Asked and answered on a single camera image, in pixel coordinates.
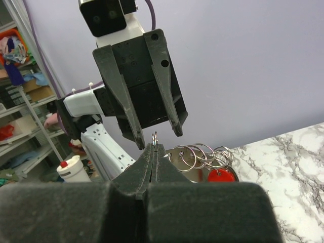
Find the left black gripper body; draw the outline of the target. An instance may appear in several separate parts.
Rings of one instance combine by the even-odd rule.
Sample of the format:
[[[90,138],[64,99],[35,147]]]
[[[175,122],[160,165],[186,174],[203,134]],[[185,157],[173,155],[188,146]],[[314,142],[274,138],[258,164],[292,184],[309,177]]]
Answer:
[[[111,45],[119,72],[124,76],[142,132],[163,122],[169,122],[152,70],[151,57],[144,34]],[[183,100],[183,124],[188,117]]]

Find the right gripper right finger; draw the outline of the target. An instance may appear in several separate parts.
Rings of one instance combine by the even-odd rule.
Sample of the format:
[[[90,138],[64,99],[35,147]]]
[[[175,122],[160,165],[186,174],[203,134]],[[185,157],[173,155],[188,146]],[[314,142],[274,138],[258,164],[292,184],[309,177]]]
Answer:
[[[148,144],[142,156],[152,164],[140,198],[140,242],[282,242],[272,204],[254,183],[162,181],[175,168],[165,149]]]

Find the red key tag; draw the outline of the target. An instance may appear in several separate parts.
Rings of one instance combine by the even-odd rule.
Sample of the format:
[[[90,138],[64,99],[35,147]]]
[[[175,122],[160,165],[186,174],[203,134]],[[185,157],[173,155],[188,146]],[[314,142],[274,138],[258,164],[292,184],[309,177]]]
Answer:
[[[211,170],[207,177],[208,182],[234,182],[235,176],[228,170]]]

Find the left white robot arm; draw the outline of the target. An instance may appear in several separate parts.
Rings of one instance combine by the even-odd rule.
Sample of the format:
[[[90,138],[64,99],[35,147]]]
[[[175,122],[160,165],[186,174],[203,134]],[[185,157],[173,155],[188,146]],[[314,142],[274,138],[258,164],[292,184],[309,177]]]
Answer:
[[[163,30],[97,48],[103,83],[57,100],[70,138],[80,140],[106,181],[134,163],[108,134],[102,118],[114,116],[124,138],[145,148],[143,129],[169,122],[176,136],[188,117]]]

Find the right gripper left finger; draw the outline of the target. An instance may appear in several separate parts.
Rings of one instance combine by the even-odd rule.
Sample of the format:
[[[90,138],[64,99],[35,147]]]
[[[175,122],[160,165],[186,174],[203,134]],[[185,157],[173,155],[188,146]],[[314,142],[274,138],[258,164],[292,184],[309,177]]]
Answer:
[[[112,182],[13,183],[1,188],[1,242],[148,242],[140,191],[148,144]]]

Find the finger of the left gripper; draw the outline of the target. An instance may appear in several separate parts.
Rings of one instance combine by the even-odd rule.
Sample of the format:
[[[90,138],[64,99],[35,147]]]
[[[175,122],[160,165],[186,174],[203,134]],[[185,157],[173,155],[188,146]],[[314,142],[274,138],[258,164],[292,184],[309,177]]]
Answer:
[[[144,34],[152,70],[164,108],[176,136],[183,135],[183,97],[170,59],[164,32],[156,29]]]
[[[93,57],[102,76],[118,126],[124,138],[142,150],[145,140],[124,76],[120,74],[112,46],[95,49]]]

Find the round metal keyring disc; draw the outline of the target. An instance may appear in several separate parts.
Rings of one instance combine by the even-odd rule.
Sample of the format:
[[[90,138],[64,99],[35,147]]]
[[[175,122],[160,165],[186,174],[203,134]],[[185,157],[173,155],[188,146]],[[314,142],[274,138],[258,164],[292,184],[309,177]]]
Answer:
[[[227,147],[220,146],[215,149],[202,144],[177,145],[165,150],[158,144],[157,133],[152,134],[152,143],[148,150],[142,153],[132,165],[128,165],[118,177],[130,186],[142,185],[152,182],[192,182],[207,183],[211,170],[228,170],[238,176],[231,167],[233,154]]]

